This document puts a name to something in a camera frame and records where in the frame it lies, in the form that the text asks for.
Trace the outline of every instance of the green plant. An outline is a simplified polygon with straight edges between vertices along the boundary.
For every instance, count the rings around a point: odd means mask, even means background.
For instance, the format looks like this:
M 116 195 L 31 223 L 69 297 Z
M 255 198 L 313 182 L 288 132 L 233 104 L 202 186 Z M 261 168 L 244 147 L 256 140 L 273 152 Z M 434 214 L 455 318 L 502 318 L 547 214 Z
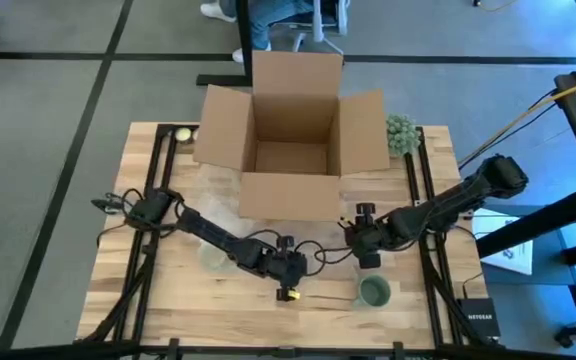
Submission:
M 412 153 L 420 144 L 421 133 L 415 130 L 412 120 L 406 115 L 388 115 L 388 149 L 391 155 L 403 156 Z

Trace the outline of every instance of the open cardboard box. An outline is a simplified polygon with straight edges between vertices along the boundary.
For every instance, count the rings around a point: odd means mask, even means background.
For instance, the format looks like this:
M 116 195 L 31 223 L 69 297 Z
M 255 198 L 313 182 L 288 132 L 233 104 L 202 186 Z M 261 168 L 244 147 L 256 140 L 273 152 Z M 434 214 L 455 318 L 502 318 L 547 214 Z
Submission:
M 253 93 L 210 86 L 194 160 L 242 172 L 239 215 L 336 221 L 339 177 L 389 166 L 383 94 L 338 97 L 342 57 L 253 53 Z

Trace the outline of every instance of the wooden tabletop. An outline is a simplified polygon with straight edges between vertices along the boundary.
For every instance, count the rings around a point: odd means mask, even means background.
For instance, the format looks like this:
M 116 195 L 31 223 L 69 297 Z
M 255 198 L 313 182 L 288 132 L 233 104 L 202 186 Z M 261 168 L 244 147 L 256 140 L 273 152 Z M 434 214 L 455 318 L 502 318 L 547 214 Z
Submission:
M 143 188 L 157 125 L 132 124 L 115 193 Z M 425 126 L 424 132 L 435 192 L 440 193 L 460 181 L 450 135 L 445 126 Z M 423 196 L 416 155 L 415 167 Z M 324 247 L 345 245 L 342 231 L 334 223 L 239 218 L 238 187 L 237 172 L 199 165 L 192 160 L 192 146 L 178 147 L 170 188 L 231 233 L 244 236 L 253 230 L 272 228 L 293 235 L 297 242 L 315 239 Z M 351 219 L 358 202 L 376 203 L 377 216 L 411 203 L 404 162 L 399 158 L 391 159 L 389 170 L 342 177 L 341 188 L 343 209 Z M 174 221 L 172 216 L 169 214 L 168 220 Z M 121 217 L 109 216 L 106 228 L 121 221 Z M 460 225 L 471 227 L 464 220 Z M 101 239 L 78 337 L 92 332 L 119 298 L 132 238 L 133 230 L 124 227 Z M 401 341 L 407 349 L 434 347 L 417 245 L 400 253 L 382 252 L 381 268 L 371 271 L 360 270 L 352 256 L 327 266 L 321 274 L 303 278 L 298 287 L 301 299 L 290 303 L 275 301 L 278 283 L 269 278 L 259 279 L 236 268 L 208 271 L 198 259 L 199 245 L 198 238 L 179 231 L 160 241 L 142 344 L 167 345 L 170 338 L 176 337 L 186 346 L 391 348 L 394 341 Z M 311 269 L 318 265 L 312 260 L 314 249 L 304 247 L 302 251 L 309 257 Z M 455 229 L 448 234 L 446 252 L 453 288 L 460 296 L 462 283 L 481 272 L 476 246 L 470 235 Z M 367 273 L 378 273 L 390 283 L 392 296 L 383 308 L 358 310 L 352 306 L 357 278 Z M 483 276 L 469 281 L 467 287 L 469 296 L 487 297 Z M 450 342 L 447 312 L 441 298 L 437 298 L 444 339 Z M 132 332 L 133 315 L 134 306 L 127 320 L 126 337 Z

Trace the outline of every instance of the white sneaker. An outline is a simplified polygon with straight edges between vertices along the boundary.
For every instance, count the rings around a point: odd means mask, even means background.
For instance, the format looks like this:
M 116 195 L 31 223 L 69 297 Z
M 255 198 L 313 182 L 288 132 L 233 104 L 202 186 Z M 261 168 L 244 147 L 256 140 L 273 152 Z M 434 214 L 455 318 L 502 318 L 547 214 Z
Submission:
M 224 12 L 221 10 L 221 6 L 219 6 L 218 2 L 214 2 L 214 3 L 210 3 L 210 4 L 201 4 L 201 6 L 199 7 L 199 11 L 201 11 L 201 13 L 204 16 L 213 18 L 213 19 L 219 19 L 219 20 L 223 20 L 225 22 L 229 22 L 229 23 L 233 23 L 235 21 L 237 21 L 236 17 L 229 17 L 226 16 L 226 14 L 224 14 Z
M 270 51 L 270 50 L 272 50 L 272 48 L 270 46 L 270 43 L 268 43 L 268 47 L 264 51 Z M 235 52 L 232 53 L 232 59 L 235 60 L 235 62 L 238 64 L 243 64 L 244 63 L 244 52 L 241 49 L 235 50 Z

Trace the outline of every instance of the jeans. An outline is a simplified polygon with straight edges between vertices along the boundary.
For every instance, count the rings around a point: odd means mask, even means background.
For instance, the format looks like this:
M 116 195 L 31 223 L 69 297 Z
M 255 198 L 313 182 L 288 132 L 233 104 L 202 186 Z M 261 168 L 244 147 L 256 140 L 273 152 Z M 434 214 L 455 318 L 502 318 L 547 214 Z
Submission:
M 219 0 L 224 15 L 236 16 L 236 0 Z M 312 12 L 312 0 L 249 0 L 250 38 L 254 50 L 266 50 L 270 44 L 270 25 L 293 15 Z

